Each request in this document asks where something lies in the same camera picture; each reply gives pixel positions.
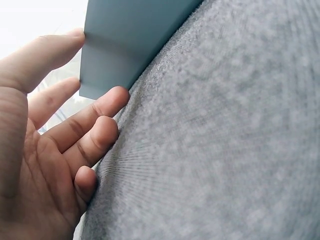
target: finger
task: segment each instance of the finger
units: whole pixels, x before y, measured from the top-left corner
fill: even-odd
[[[52,139],[61,153],[82,138],[101,116],[114,117],[128,102],[129,92],[114,87],[92,105],[51,128],[44,136]]]
[[[116,121],[107,116],[97,119],[93,128],[64,154],[74,178],[82,166],[93,167],[118,138]]]
[[[28,99],[28,117],[40,129],[80,88],[77,78],[61,81]]]
[[[84,41],[85,35],[78,29],[66,35],[37,38],[0,60],[0,87],[30,93],[49,72],[69,62]]]
[[[80,207],[81,215],[85,213],[92,196],[97,188],[97,176],[93,169],[82,166],[74,179],[76,198]]]

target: palm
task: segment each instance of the palm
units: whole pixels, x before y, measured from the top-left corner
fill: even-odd
[[[0,62],[0,238],[3,232],[9,239],[72,237],[95,191],[91,167],[116,141],[112,117],[129,99],[128,91],[115,87],[40,135],[38,129],[80,87],[69,78],[27,100],[26,93],[84,42],[83,33],[50,38],[40,40],[43,49],[35,42]],[[12,75],[4,72],[8,68]]]

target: knuckle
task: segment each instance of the knuckle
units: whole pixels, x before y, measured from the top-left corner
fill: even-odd
[[[86,151],[84,150],[84,148],[82,147],[82,145],[79,143],[79,142],[76,142],[76,146],[83,158],[83,160],[85,161],[86,163],[86,166],[90,167],[92,164],[91,164],[91,158],[90,156],[86,153]]]
[[[81,138],[83,135],[86,134],[84,127],[79,122],[77,122],[75,119],[69,118],[69,120],[67,122],[68,122],[71,130],[77,135],[78,138]]]

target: knit fabric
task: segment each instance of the knit fabric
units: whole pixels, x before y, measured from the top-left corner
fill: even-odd
[[[131,90],[84,240],[320,239],[320,2],[205,0]]]

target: fingertip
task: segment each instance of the fingertip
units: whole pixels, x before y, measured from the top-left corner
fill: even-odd
[[[88,203],[96,191],[96,172],[88,166],[80,167],[75,175],[74,184],[78,195],[84,202]]]
[[[129,101],[130,94],[127,89],[122,86],[115,86],[105,95],[100,97],[95,106],[101,111],[102,115],[114,117]]]
[[[68,84],[72,85],[73,89],[78,91],[80,89],[80,80],[77,77],[69,77],[65,80]]]
[[[111,117],[100,116],[90,134],[94,144],[100,150],[104,150],[106,146],[112,145],[117,141],[119,136],[118,124]]]

